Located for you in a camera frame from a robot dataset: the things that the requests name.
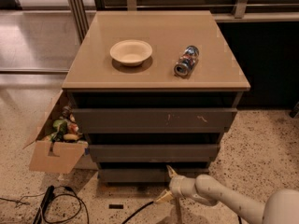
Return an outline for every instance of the cabinet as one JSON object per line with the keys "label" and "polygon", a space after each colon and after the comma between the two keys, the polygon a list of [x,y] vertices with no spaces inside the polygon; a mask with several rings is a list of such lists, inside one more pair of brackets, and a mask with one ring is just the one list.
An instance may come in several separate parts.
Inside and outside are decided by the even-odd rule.
{"label": "cabinet", "polygon": [[[110,58],[117,41],[137,38],[153,47],[141,66]],[[175,77],[189,45],[198,64]],[[164,182],[167,164],[207,171],[249,83],[209,12],[98,12],[63,89],[102,181]]]}

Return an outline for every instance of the open box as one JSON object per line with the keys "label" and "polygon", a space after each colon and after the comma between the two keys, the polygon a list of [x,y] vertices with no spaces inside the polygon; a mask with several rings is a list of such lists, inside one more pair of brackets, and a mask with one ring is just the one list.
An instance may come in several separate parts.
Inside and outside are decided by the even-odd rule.
{"label": "open box", "polygon": [[66,105],[68,105],[66,92],[60,91],[52,99],[37,130],[26,141],[24,148],[36,142],[29,170],[69,174],[74,168],[88,169],[90,165],[91,169],[96,168],[96,164],[93,164],[90,156],[86,154],[87,144],[41,141],[43,137],[53,132],[52,124],[62,115],[63,107]]}

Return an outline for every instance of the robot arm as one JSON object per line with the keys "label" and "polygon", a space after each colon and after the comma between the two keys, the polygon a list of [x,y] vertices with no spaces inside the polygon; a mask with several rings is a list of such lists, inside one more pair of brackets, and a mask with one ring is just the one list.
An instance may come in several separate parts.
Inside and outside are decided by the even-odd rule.
{"label": "robot arm", "polygon": [[156,203],[171,198],[191,198],[204,205],[222,202],[250,224],[298,223],[299,192],[284,189],[273,194],[266,205],[258,203],[234,190],[228,189],[209,175],[188,178],[177,175],[167,166],[170,177],[169,190]]}

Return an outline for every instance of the floor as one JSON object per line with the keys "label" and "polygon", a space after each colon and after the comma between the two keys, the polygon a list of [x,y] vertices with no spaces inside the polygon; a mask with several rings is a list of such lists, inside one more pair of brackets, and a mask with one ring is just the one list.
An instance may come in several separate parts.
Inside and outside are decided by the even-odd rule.
{"label": "floor", "polygon": [[[69,68],[78,51],[68,12],[0,11],[0,68]],[[69,175],[31,172],[35,144],[23,149],[29,134],[58,93],[64,75],[0,74],[0,198],[19,200],[44,193],[47,187],[70,186],[87,206],[90,223],[122,223],[137,208],[155,199],[163,185],[106,186],[95,170]],[[223,185],[264,203],[278,189],[299,190],[299,119],[289,110],[240,110],[221,142],[210,175]],[[63,193],[57,188],[55,193]],[[0,200],[0,223],[32,223],[43,195],[26,197],[29,205]],[[122,204],[123,209],[109,208]],[[66,219],[78,203],[68,196],[54,203],[48,220]],[[69,223],[87,223],[84,208]],[[222,203],[205,207],[192,200],[154,204],[129,223],[238,223]]]}

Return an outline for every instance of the white bowl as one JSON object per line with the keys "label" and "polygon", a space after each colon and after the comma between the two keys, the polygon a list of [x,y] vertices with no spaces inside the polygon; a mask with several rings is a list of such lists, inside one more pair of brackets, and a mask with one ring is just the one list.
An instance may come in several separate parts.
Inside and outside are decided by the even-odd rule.
{"label": "white bowl", "polygon": [[149,43],[139,40],[125,40],[115,44],[111,50],[111,57],[126,66],[142,64],[152,53]]}

